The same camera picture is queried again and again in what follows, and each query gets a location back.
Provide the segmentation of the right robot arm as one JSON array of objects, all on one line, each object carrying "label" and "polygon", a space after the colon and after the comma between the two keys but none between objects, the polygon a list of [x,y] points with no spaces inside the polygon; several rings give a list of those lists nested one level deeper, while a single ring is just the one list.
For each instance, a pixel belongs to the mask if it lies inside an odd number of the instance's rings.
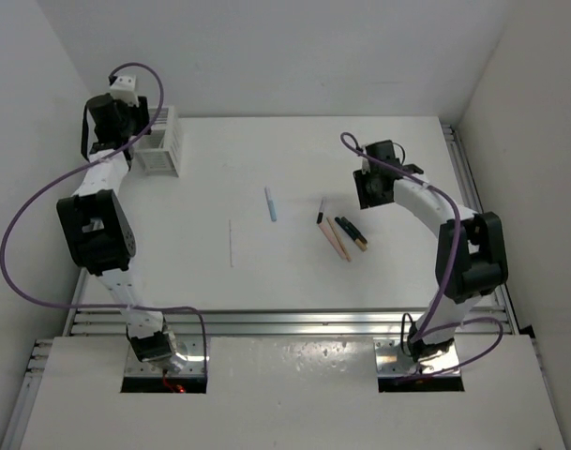
[{"label": "right robot arm", "polygon": [[360,207],[393,203],[435,236],[438,288],[401,349],[414,362],[447,350],[469,311],[508,279],[501,219],[458,204],[432,185],[421,168],[396,157],[392,141],[360,146],[348,132],[340,140],[362,159],[361,169],[353,172]]}]

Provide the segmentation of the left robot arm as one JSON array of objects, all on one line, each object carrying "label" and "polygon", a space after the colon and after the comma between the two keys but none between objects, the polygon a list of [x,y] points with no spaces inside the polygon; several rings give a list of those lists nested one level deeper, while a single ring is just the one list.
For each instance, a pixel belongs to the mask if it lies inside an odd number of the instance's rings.
[{"label": "left robot arm", "polygon": [[149,132],[147,98],[132,103],[110,94],[87,100],[83,108],[81,153],[92,166],[56,211],[72,260],[96,278],[122,306],[127,338],[138,361],[167,370],[176,354],[164,315],[145,304],[132,261],[136,242],[118,200],[121,183],[131,168],[130,138]]}]

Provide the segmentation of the dark green makeup pen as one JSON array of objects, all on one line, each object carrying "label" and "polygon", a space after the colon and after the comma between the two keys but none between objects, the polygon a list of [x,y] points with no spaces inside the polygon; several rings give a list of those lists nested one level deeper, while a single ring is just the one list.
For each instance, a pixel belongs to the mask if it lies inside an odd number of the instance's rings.
[{"label": "dark green makeup pen", "polygon": [[359,235],[354,232],[340,217],[335,217],[335,222],[353,240],[361,251],[366,251],[368,249],[366,244],[360,239]]}]

